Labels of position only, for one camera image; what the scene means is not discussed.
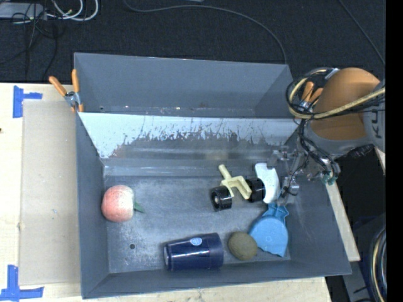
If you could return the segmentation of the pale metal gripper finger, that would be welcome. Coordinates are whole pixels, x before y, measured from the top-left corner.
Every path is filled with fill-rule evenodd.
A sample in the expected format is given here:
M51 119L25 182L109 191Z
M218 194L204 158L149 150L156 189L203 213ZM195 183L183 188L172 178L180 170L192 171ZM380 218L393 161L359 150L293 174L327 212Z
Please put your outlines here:
M285 169L292 169L297 157L298 151L296 149L276 148L268 157L268 168L276 168L281 165Z
M300 186L295 181L294 177L284 177L280 188L280 193L277 197L276 203L278 206L286 206L293 204L297 198Z

